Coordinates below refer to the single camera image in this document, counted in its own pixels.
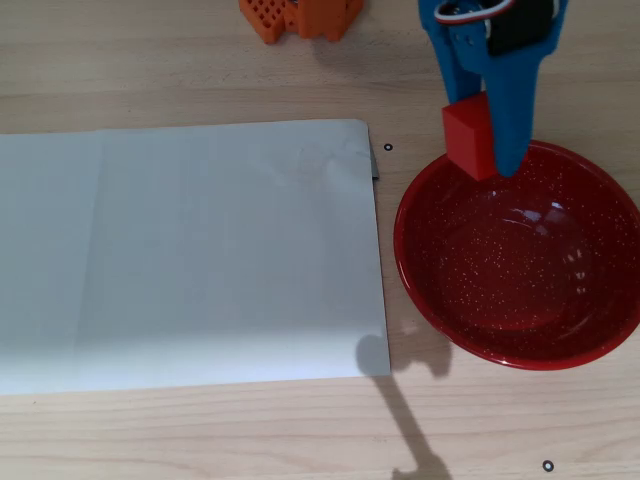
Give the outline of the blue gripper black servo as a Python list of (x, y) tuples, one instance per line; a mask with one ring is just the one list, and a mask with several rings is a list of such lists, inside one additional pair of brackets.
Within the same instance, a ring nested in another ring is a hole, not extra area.
[[(456, 53), (454, 27), (436, 20), (443, 1), (419, 0), (419, 17), (434, 48), (450, 104), (480, 92), (479, 74), (465, 70)], [(486, 91), (497, 171), (513, 176), (532, 138), (542, 61), (554, 52), (568, 1), (519, 0), (487, 20)]]

